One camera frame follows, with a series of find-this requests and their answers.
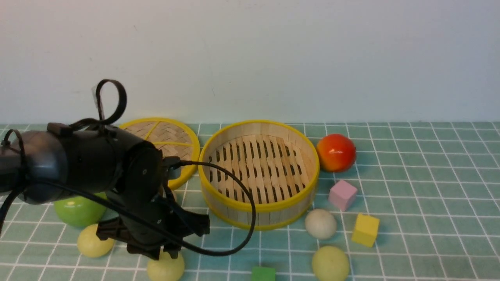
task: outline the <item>red tomato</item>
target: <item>red tomato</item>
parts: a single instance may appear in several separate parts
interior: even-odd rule
[[[356,146],[349,138],[335,133],[322,138],[316,146],[321,169],[330,173],[345,172],[356,161]]]

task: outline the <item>teal tile mat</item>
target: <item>teal tile mat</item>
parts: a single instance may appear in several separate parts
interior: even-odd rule
[[[330,240],[304,230],[304,217],[288,227],[256,232],[249,244],[229,257],[209,257],[183,249],[182,280],[251,279],[254,266],[276,269],[277,281],[313,281],[311,260],[323,245],[344,250],[349,280],[500,280],[500,122],[397,122],[291,124],[316,144],[327,133],[350,137],[357,146],[347,172],[322,172],[313,208],[332,212],[338,223]],[[226,124],[189,124],[203,145]],[[40,130],[43,125],[0,125]],[[327,200],[338,180],[359,190],[345,212]],[[211,234],[190,236],[195,245],[226,250],[246,231],[231,227],[207,209],[195,174],[175,191],[182,206],[208,212]],[[380,219],[376,244],[351,241],[358,213]],[[79,255],[80,229],[59,222],[51,204],[16,201],[0,238],[0,276],[10,281],[147,281],[147,259],[117,243],[98,259]]]

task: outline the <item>bamboo steamer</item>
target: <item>bamboo steamer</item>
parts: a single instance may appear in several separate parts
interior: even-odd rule
[[[288,125],[250,120],[227,126],[203,147],[200,160],[235,174],[256,205],[255,230],[281,228],[313,203],[320,173],[314,145]],[[210,210],[225,222],[249,229],[252,208],[241,187],[215,168],[199,166],[201,191]]]

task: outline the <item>toy fruit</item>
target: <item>toy fruit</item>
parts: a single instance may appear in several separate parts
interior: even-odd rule
[[[158,260],[147,262],[146,273],[151,281],[178,281],[184,274],[184,258],[181,253],[176,259],[161,251]]]
[[[334,246],[323,246],[312,256],[312,272],[319,281],[344,281],[349,276],[347,255]]]
[[[356,146],[344,135],[334,133],[322,138],[316,145],[321,169],[330,173],[345,172],[356,161]]]
[[[314,209],[305,217],[305,230],[316,239],[326,240],[337,231],[337,221],[327,210]]]
[[[96,235],[98,224],[85,227],[76,241],[76,247],[82,255],[88,258],[99,258],[111,251],[115,245],[115,240],[108,238],[101,241]]]
[[[106,199],[104,192],[96,195]],[[82,196],[55,201],[54,209],[63,223],[76,228],[96,224],[106,212],[106,207]]]

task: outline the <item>green apple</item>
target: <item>green apple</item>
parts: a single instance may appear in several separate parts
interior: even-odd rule
[[[104,192],[95,195],[107,199]],[[77,228],[98,223],[106,212],[106,207],[82,196],[55,201],[54,209],[63,223]]]

